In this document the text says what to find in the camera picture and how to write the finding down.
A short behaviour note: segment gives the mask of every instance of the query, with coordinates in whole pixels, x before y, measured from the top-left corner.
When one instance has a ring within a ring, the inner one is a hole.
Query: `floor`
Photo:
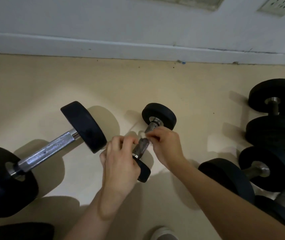
[[[246,124],[260,116],[246,104],[249,91],[272,78],[285,78],[285,66],[0,55],[0,147],[22,158],[68,131],[60,108],[72,101],[88,108],[107,139],[137,136],[146,128],[141,111],[157,102],[176,114],[174,130],[195,166],[215,157],[236,163],[250,146],[243,138]],[[75,143],[34,170],[38,199],[0,218],[0,225],[49,222],[55,239],[63,237],[101,187],[99,154]],[[151,177],[137,183],[107,239],[147,240],[162,225],[182,240],[220,239],[152,148],[143,161]]]

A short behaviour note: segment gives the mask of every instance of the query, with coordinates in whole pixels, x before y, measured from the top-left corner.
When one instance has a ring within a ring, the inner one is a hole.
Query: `electrical outlet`
[[[258,11],[284,16],[285,0],[267,0]]]

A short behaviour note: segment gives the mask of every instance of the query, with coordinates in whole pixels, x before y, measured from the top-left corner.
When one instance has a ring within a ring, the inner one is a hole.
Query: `white baseboard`
[[[0,53],[186,62],[280,64],[285,54],[0,33]]]

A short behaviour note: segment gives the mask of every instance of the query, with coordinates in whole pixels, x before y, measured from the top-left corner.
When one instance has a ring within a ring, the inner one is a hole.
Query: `hand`
[[[131,192],[140,175],[140,167],[132,159],[132,144],[138,139],[114,136],[100,154],[103,179],[100,199],[102,217],[113,215]]]
[[[151,141],[158,160],[170,171],[176,163],[187,161],[176,132],[160,126],[146,133],[146,137]]]

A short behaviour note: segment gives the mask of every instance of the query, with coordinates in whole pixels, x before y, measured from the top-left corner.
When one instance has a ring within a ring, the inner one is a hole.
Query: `person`
[[[284,225],[196,169],[184,157],[176,132],[157,127],[146,136],[158,160],[185,185],[223,240],[285,239]],[[140,174],[139,166],[132,159],[132,144],[137,143],[131,136],[115,136],[107,143],[100,154],[102,188],[65,240],[103,240],[106,237],[117,210]],[[152,240],[178,238],[162,227]]]

